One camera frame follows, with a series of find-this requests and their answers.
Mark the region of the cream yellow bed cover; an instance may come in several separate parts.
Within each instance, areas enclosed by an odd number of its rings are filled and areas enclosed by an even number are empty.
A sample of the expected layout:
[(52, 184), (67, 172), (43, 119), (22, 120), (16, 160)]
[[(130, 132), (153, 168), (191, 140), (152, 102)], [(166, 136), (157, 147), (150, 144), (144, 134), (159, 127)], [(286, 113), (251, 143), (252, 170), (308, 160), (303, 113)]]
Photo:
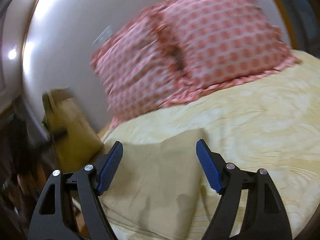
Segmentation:
[(319, 59), (298, 50), (294, 55), (300, 63), (282, 72), (141, 115), (105, 140), (152, 143), (204, 129), (210, 148), (226, 160), (268, 170), (293, 236), (304, 236), (319, 228)]

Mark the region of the pink polka dot pillow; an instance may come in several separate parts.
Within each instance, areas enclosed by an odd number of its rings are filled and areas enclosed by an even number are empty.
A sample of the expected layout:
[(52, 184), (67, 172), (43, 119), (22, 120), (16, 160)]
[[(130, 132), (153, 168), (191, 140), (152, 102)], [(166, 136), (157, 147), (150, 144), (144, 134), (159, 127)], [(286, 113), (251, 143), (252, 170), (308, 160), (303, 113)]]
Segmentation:
[(182, 57), (178, 33), (188, 20), (149, 8), (93, 53), (91, 66), (106, 93), (114, 127), (202, 95), (187, 77)]
[(183, 68), (178, 84), (205, 89), (298, 62), (255, 0), (177, 0), (162, 10)]

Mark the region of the beige khaki pants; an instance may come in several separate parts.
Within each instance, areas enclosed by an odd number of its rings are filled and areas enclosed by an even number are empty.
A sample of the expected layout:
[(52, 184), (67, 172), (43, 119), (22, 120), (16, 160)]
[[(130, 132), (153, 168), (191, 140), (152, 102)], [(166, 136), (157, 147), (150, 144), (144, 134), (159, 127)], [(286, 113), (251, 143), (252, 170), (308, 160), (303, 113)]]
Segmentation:
[(154, 144), (123, 144), (110, 188), (100, 197), (107, 219), (144, 235), (185, 239), (199, 195), (202, 168), (192, 129)]

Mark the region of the brown cardboard box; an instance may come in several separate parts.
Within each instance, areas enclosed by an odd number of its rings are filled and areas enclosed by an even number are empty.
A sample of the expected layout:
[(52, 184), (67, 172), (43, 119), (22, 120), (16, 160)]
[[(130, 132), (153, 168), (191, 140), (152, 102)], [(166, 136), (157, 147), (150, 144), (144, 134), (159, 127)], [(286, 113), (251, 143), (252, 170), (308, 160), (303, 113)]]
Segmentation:
[(42, 94), (43, 124), (46, 125), (59, 167), (64, 173), (76, 172), (104, 148), (86, 117), (67, 89), (52, 89)]

